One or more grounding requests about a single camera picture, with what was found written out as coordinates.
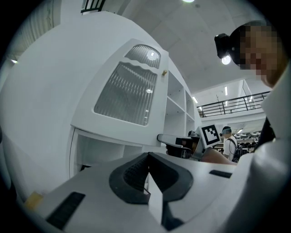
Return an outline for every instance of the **white shelf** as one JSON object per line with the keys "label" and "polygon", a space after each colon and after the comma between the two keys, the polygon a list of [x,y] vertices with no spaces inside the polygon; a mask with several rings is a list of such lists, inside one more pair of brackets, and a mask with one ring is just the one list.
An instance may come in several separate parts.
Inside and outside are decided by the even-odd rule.
{"label": "white shelf", "polygon": [[123,157],[130,157],[140,153],[142,153],[142,147],[125,146]]}
{"label": "white shelf", "polygon": [[75,130],[70,150],[70,177],[76,175],[82,165],[93,166],[123,157],[125,145],[97,140],[93,134],[88,133],[92,137],[87,137],[77,132]]}
{"label": "white shelf", "polygon": [[169,73],[168,97],[185,110],[185,91],[182,84]]}
{"label": "white shelf", "polygon": [[165,116],[164,134],[185,135],[185,113],[177,113]]}
{"label": "white shelf", "polygon": [[165,154],[167,151],[166,144],[161,143],[160,147],[143,146],[142,152],[158,152]]}
{"label": "white shelf", "polygon": [[185,136],[188,136],[188,132],[191,130],[195,130],[195,121],[194,119],[187,113],[186,114],[186,132]]}
{"label": "white shelf", "polygon": [[194,119],[194,101],[192,97],[185,92],[186,95],[186,112]]}
{"label": "white shelf", "polygon": [[186,114],[187,114],[186,121],[188,121],[188,122],[194,122],[195,121],[194,118],[189,115],[189,113],[186,113]]}
{"label": "white shelf", "polygon": [[167,96],[166,115],[176,115],[185,112],[175,101]]}

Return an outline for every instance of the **shelving unit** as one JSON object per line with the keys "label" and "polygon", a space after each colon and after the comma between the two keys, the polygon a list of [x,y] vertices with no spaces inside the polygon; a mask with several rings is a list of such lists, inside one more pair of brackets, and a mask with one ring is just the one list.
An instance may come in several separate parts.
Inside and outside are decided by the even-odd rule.
{"label": "shelving unit", "polygon": [[75,129],[70,149],[70,177],[80,172],[83,165],[93,166],[122,158],[124,151],[132,151],[135,146],[99,140],[100,136]]}
{"label": "shelving unit", "polygon": [[[161,133],[183,137],[188,136],[190,130],[195,130],[194,102],[183,85],[169,72],[164,130]],[[70,177],[80,172],[83,165],[93,166],[144,152],[166,153],[166,145],[139,145],[76,128],[70,150]]]}
{"label": "shelving unit", "polygon": [[185,136],[188,136],[188,132],[191,130],[195,130],[195,121],[194,119],[187,113],[186,114],[186,132]]}
{"label": "shelving unit", "polygon": [[164,134],[183,136],[185,135],[185,113],[177,113],[165,116]]}
{"label": "shelving unit", "polygon": [[185,92],[186,94],[186,112],[189,114],[190,117],[194,119],[194,102],[192,97]]}
{"label": "shelving unit", "polygon": [[185,92],[182,84],[169,72],[168,97],[185,110]]}
{"label": "shelving unit", "polygon": [[185,112],[176,102],[170,97],[167,97],[166,115],[174,115],[176,113]]}

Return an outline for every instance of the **man in white shirt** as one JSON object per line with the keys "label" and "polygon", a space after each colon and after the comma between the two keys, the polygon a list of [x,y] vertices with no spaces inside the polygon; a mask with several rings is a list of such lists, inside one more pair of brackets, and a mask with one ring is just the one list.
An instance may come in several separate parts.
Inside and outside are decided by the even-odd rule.
{"label": "man in white shirt", "polygon": [[237,141],[236,138],[231,133],[231,128],[229,126],[225,126],[222,129],[221,134],[225,138],[224,144],[223,144],[223,155],[229,160],[232,161],[236,149],[237,149]]}

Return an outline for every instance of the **balcony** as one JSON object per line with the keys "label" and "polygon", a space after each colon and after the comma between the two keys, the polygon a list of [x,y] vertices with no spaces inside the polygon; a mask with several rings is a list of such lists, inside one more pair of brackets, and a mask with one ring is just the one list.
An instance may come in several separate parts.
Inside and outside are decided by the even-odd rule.
{"label": "balcony", "polygon": [[243,111],[253,111],[261,108],[262,101],[270,92],[262,92],[254,95],[219,101],[211,104],[198,106],[200,117],[214,117],[233,114]]}

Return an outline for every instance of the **metal railing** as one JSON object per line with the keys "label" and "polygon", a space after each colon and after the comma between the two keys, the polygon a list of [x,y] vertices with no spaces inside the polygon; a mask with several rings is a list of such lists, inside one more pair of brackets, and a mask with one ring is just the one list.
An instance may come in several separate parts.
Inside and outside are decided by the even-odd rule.
{"label": "metal railing", "polygon": [[270,92],[219,101],[212,104],[198,106],[200,117],[213,117],[217,115],[232,114],[241,111],[250,111],[261,108],[262,101]]}
{"label": "metal railing", "polygon": [[102,7],[105,3],[105,0],[85,0],[84,7],[81,10],[81,13],[96,10],[102,11]]}

